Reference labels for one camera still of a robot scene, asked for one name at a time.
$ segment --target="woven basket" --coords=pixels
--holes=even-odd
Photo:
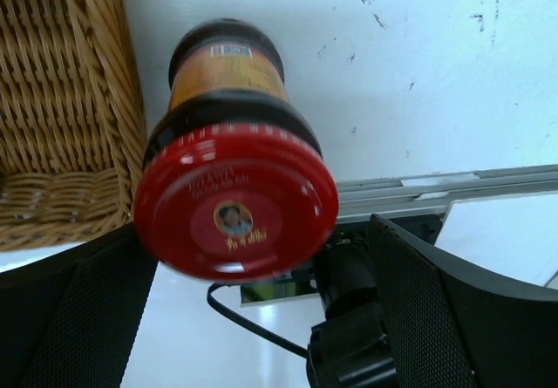
[[[146,127],[121,0],[0,0],[0,251],[131,220]]]

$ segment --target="yellow label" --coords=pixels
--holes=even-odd
[[[281,77],[258,50],[223,43],[203,47],[182,63],[173,82],[169,110],[203,93],[241,89],[289,101]]]

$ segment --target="jar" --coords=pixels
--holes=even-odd
[[[271,40],[233,19],[201,24],[176,47],[169,83],[134,204],[142,243],[172,268],[220,282],[308,260],[335,227],[337,188]]]

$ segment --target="power cord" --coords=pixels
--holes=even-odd
[[[297,356],[303,357],[305,359],[308,357],[308,351],[302,346],[294,344],[286,338],[277,336],[275,333],[272,333],[271,331],[264,329],[262,326],[248,320],[247,318],[244,318],[240,314],[235,313],[234,311],[217,301],[212,294],[216,290],[224,286],[230,285],[214,283],[208,288],[208,304],[211,308],[213,308],[215,311],[217,311],[219,314],[232,321],[233,323],[240,325],[243,329],[246,329],[256,334],[257,336],[264,338],[268,342],[276,344],[279,347],[283,347],[286,351],[290,351]]]

